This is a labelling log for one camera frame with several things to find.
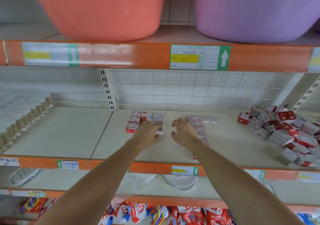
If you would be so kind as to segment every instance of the orange plastic basin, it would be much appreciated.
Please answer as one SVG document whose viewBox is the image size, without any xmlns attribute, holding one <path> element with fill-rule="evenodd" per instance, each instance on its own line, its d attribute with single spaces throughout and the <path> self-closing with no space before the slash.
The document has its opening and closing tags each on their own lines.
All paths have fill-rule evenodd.
<svg viewBox="0 0 320 225">
<path fill-rule="evenodd" d="M 164 0 L 39 0 L 65 36 L 82 41 L 129 41 L 159 27 Z"/>
</svg>

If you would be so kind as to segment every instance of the forearm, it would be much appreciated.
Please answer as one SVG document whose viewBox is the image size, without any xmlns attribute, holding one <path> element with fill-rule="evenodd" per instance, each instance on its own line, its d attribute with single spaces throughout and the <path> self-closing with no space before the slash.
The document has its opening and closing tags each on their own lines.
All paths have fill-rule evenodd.
<svg viewBox="0 0 320 225">
<path fill-rule="evenodd" d="M 141 152 L 133 142 L 128 140 L 79 180 L 39 219 L 37 225 L 97 225 L 131 163 Z"/>
<path fill-rule="evenodd" d="M 303 224 L 274 194 L 201 140 L 188 146 L 239 224 Z"/>
</svg>

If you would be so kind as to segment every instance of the white round plastic item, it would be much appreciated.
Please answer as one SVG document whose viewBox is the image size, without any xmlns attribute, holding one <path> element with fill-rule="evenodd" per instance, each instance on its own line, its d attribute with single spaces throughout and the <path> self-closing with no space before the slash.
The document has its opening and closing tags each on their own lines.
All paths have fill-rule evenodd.
<svg viewBox="0 0 320 225">
<path fill-rule="evenodd" d="M 162 175 L 164 180 L 172 187 L 176 187 L 181 191 L 192 189 L 197 182 L 197 176 L 186 175 Z"/>
</svg>

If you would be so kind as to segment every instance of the pile of boxes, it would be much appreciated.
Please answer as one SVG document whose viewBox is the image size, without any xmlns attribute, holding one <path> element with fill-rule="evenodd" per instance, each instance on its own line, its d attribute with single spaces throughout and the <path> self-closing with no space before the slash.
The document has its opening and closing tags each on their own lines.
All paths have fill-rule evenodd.
<svg viewBox="0 0 320 225">
<path fill-rule="evenodd" d="M 207 145 L 209 146 L 209 142 L 206 136 L 206 130 L 203 123 L 215 123 L 216 118 L 215 116 L 186 116 L 187 121 L 189 124 L 195 129 L 198 134 L 198 137 Z"/>
<path fill-rule="evenodd" d="M 128 124 L 126 127 L 126 132 L 134 133 L 139 125 L 144 121 L 154 121 L 160 128 L 156 131 L 156 134 L 162 134 L 163 130 L 163 113 L 161 112 L 151 112 L 151 111 L 132 111 Z"/>
<path fill-rule="evenodd" d="M 281 160 L 286 165 L 320 165 L 320 124 L 296 117 L 293 111 L 277 106 L 266 110 L 252 107 L 250 113 L 239 114 L 238 122 L 253 125 L 251 132 L 261 139 L 271 133 L 269 139 L 285 147 Z"/>
</svg>

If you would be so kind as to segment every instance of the person's right hand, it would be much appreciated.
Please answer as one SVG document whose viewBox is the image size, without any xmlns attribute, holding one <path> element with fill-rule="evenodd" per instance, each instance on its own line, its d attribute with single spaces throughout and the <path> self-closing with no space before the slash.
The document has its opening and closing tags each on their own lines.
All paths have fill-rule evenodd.
<svg viewBox="0 0 320 225">
<path fill-rule="evenodd" d="M 185 148 L 188 148 L 189 144 L 194 142 L 194 140 L 199 139 L 194 128 L 181 117 L 172 122 L 172 127 L 177 128 L 177 134 L 175 132 L 171 132 L 171 137 L 175 142 Z"/>
</svg>

